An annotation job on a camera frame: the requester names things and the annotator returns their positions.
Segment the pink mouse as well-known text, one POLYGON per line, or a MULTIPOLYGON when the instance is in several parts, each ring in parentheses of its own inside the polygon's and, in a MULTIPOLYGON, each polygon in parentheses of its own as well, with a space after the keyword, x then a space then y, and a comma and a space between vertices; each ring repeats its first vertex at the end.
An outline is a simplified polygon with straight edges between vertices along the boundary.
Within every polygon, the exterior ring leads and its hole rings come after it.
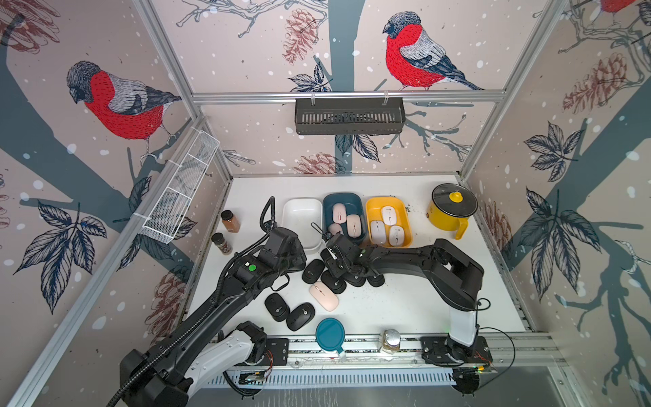
POLYGON ((310 286, 310 295, 328 312, 334 311, 339 306, 339 298, 323 282, 318 281, 310 286))
POLYGON ((346 226, 349 237, 358 238, 362 235, 362 221, 359 215, 348 215, 346 226))
POLYGON ((343 203, 335 203, 332 207, 332 221, 337 224, 344 224, 347 218, 346 206, 343 203))
POLYGON ((329 225, 329 227, 328 227, 328 232, 329 232, 331 235, 343 234, 342 225, 341 225, 341 224, 338 224, 338 223, 332 223, 332 224, 329 225))

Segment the white mouse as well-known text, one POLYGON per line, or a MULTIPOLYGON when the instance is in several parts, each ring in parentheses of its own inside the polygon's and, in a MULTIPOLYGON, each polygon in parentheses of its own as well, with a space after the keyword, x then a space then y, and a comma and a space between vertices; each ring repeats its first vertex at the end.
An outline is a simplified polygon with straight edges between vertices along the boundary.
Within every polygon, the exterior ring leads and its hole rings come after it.
POLYGON ((373 220, 369 227, 371 242, 376 245, 387 243, 386 225, 381 220, 373 220))
POLYGON ((393 225, 389 229, 388 242, 393 247, 403 247, 405 245, 405 229, 398 225, 393 225))
POLYGON ((393 206, 386 205, 381 208, 381 218, 385 225, 395 226, 398 223, 398 214, 393 206))

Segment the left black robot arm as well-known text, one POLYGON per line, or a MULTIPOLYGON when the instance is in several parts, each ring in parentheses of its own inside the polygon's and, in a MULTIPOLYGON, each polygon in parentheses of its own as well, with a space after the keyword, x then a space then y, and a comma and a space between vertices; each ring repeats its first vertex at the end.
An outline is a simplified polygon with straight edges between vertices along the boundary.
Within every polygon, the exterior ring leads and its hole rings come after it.
POLYGON ((307 263, 298 235, 276 223, 276 200, 269 198, 259 218, 264 236, 226 263, 216 290, 179 327, 141 353, 120 363, 120 388, 108 405, 185 406, 206 382, 240 363, 264 356, 266 334, 252 322, 240 324, 206 347, 225 325, 277 279, 302 271, 307 263))

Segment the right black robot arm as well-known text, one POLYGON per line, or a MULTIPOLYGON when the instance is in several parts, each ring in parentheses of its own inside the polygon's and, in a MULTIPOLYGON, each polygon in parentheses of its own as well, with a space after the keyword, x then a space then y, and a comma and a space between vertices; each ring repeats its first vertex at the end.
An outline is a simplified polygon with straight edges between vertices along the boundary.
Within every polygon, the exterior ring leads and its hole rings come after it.
POLYGON ((374 288, 385 283, 387 274, 424 278, 449 306, 449 342, 466 349, 475 344, 484 270, 449 240, 439 238, 434 244, 411 249, 378 245, 361 248, 337 234, 327 241, 320 257, 335 278, 361 279, 374 288))

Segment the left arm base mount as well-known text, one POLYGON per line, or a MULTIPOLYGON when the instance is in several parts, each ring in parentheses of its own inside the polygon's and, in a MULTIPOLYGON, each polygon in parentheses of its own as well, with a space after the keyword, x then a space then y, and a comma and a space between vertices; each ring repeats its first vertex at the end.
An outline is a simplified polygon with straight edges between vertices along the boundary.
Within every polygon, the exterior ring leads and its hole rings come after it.
POLYGON ((254 367, 254 366, 286 366, 288 364, 289 339, 286 337, 268 338, 265 343, 265 349, 258 354, 254 349, 253 356, 257 360, 249 358, 247 361, 240 362, 236 366, 254 367))

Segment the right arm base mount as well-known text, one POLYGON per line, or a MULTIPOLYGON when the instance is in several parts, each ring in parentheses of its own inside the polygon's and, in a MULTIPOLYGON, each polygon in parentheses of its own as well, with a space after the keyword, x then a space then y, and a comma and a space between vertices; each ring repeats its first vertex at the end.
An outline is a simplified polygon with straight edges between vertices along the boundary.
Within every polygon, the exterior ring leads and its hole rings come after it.
POLYGON ((485 337, 478 336, 474 344, 464 346, 449 336, 422 337, 421 357, 427 364, 442 367, 488 366, 493 357, 485 337))

